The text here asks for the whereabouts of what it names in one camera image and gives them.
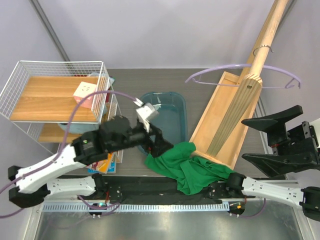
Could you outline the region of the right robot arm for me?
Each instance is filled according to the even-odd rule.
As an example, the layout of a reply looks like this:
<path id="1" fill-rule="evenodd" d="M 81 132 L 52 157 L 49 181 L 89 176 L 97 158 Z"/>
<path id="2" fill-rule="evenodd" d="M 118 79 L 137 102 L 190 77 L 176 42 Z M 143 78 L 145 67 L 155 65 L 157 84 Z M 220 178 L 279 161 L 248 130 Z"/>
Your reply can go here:
<path id="1" fill-rule="evenodd" d="M 295 105 L 278 113 L 242 120 L 242 124 L 266 133 L 271 154 L 245 153 L 242 158 L 253 164 L 267 177 L 299 173 L 320 168 L 320 133 L 308 121 L 288 130 L 286 123 L 303 114 L 303 108 Z M 231 173 L 225 186 L 233 198 L 260 197 L 302 210 L 314 221 L 320 220 L 320 189 L 309 186 L 290 188 L 266 183 Z"/>

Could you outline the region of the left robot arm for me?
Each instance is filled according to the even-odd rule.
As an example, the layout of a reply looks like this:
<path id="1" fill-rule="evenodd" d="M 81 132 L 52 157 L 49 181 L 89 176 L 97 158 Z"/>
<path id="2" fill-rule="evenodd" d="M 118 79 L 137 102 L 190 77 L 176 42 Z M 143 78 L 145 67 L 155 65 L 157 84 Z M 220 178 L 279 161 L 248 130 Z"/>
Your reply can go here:
<path id="1" fill-rule="evenodd" d="M 153 124 L 149 130 L 145 130 L 140 121 L 131 127 L 126 117 L 117 115 L 37 164 L 24 168 L 9 167 L 8 179 L 14 187 L 8 191 L 8 199 L 22 209 L 39 205 L 48 197 L 76 196 L 78 199 L 100 200 L 108 192 L 101 174 L 83 178 L 60 177 L 106 160 L 109 154 L 137 146 L 154 158 L 173 148 L 173 144 L 164 139 L 162 131 Z"/>

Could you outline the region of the green tank top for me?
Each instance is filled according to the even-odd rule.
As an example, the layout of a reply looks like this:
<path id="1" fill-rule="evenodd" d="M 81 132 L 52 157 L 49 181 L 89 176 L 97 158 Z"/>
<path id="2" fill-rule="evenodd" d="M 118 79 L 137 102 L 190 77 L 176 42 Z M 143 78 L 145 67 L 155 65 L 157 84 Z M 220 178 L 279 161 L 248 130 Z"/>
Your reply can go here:
<path id="1" fill-rule="evenodd" d="M 218 181 L 226 181 L 235 171 L 228 166 L 192 155 L 193 142 L 180 142 L 158 157 L 149 154 L 144 164 L 153 172 L 176 180 L 177 190 L 185 195 L 198 194 Z"/>

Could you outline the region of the lilac plastic clothes hanger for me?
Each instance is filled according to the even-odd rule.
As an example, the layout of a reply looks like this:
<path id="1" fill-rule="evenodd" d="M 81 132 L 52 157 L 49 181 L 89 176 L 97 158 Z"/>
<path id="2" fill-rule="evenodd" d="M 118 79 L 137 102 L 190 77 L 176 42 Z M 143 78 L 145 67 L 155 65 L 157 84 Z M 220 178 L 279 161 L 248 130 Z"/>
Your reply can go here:
<path id="1" fill-rule="evenodd" d="M 227 84 L 227 83 L 214 83 L 214 82 L 204 82 L 201 81 L 201 77 L 204 74 L 210 73 L 210 72 L 215 72 L 215 71 L 219 71 L 219 70 L 226 70 L 226 69 L 244 69 L 244 68 L 249 68 L 251 67 L 252 64 L 251 63 L 232 63 L 232 64 L 224 64 L 224 65 L 217 65 L 215 67 L 212 68 L 207 68 L 201 71 L 198 71 L 192 75 L 190 75 L 185 81 L 184 83 L 187 84 L 189 82 L 194 82 L 196 84 L 200 84 L 200 85 L 211 85 L 211 86 L 224 86 L 224 87 L 232 87 L 232 88 L 238 88 L 238 84 L 236 83 L 235 85 L 232 84 Z M 302 87 L 302 80 L 295 74 L 276 67 L 276 66 L 271 66 L 271 65 L 263 65 L 262 66 L 263 70 L 270 70 L 273 72 L 277 72 L 277 73 L 281 73 L 284 74 L 288 77 L 290 77 L 291 79 L 285 84 L 284 87 L 262 87 L 263 89 L 292 89 L 297 87 L 298 89 L 301 89 Z"/>

